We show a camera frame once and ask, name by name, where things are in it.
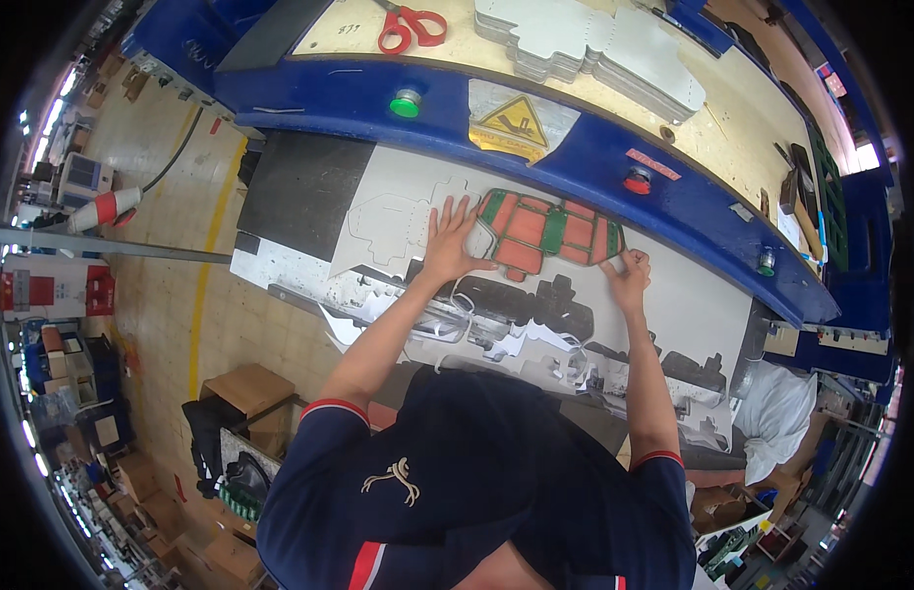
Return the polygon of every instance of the red scissors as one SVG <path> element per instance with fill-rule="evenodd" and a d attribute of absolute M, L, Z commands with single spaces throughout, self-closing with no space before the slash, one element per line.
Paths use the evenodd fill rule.
<path fill-rule="evenodd" d="M 447 21 L 438 13 L 428 10 L 411 10 L 407 6 L 398 6 L 388 0 L 375 0 L 375 2 L 388 12 L 385 15 L 385 26 L 379 35 L 379 49 L 382 53 L 397 55 L 411 46 L 411 31 L 408 30 L 408 27 L 414 30 L 417 35 L 417 44 L 422 47 L 433 47 L 443 43 L 443 38 L 447 34 Z M 400 25 L 398 18 L 404 19 L 408 27 Z M 442 30 L 437 35 L 431 35 L 420 21 L 430 21 Z M 385 40 L 389 35 L 397 35 L 401 41 L 393 47 L 386 47 Z"/>

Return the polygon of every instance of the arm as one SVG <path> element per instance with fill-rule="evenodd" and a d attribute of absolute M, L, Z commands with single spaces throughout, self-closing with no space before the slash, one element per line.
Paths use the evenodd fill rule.
<path fill-rule="evenodd" d="M 622 253 L 621 259 L 624 261 L 624 273 L 618 273 L 608 262 L 601 263 L 600 267 L 611 283 L 611 293 L 628 326 L 630 454 L 634 460 L 657 450 L 679 455 L 673 401 L 644 317 L 644 289 L 650 285 L 649 257 L 639 250 L 630 250 Z"/>
<path fill-rule="evenodd" d="M 404 294 L 382 313 L 355 343 L 345 351 L 332 374 L 325 381 L 319 397 L 345 399 L 368 411 L 372 395 L 379 391 L 397 362 L 414 322 L 427 308 L 439 289 L 472 270 L 494 270 L 489 261 L 471 258 L 463 247 L 473 229 L 476 207 L 466 214 L 469 196 L 461 199 L 457 212 L 451 215 L 453 197 L 443 205 L 440 223 L 437 209 L 430 211 L 427 253 L 424 269 L 412 280 Z"/>

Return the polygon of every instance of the green button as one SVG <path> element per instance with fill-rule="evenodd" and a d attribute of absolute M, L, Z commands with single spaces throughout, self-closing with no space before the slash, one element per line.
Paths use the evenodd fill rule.
<path fill-rule="evenodd" d="M 413 119 L 417 116 L 417 113 L 421 112 L 415 103 L 405 98 L 396 98 L 395 100 L 392 100 L 391 104 L 388 105 L 388 108 L 399 117 L 407 117 L 408 119 Z"/>

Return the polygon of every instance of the yellow triangle warning sign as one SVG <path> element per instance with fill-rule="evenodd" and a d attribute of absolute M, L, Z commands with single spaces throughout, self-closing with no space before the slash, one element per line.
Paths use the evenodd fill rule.
<path fill-rule="evenodd" d="M 548 148 L 548 140 L 542 130 L 539 116 L 535 114 L 529 97 L 521 94 L 508 103 L 489 113 L 476 126 L 532 142 L 536 146 Z"/>

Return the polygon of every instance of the hand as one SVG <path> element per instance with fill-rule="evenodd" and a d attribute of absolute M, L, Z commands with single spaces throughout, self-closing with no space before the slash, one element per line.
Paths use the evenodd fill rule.
<path fill-rule="evenodd" d="M 608 277 L 617 307 L 629 319 L 644 314 L 644 289 L 650 285 L 650 256 L 639 250 L 625 250 L 621 252 L 621 260 L 625 267 L 623 273 L 618 273 L 608 261 L 598 266 Z"/>
<path fill-rule="evenodd" d="M 454 199 L 449 196 L 443 203 L 440 223 L 437 222 L 437 209 L 430 210 L 430 222 L 427 229 L 427 254 L 424 257 L 424 270 L 419 277 L 426 277 L 438 288 L 448 281 L 463 277 L 472 270 L 496 270 L 498 265 L 490 261 L 473 258 L 466 253 L 463 242 L 473 230 L 476 221 L 476 207 L 466 214 L 470 197 L 461 199 L 457 212 L 451 215 Z"/>

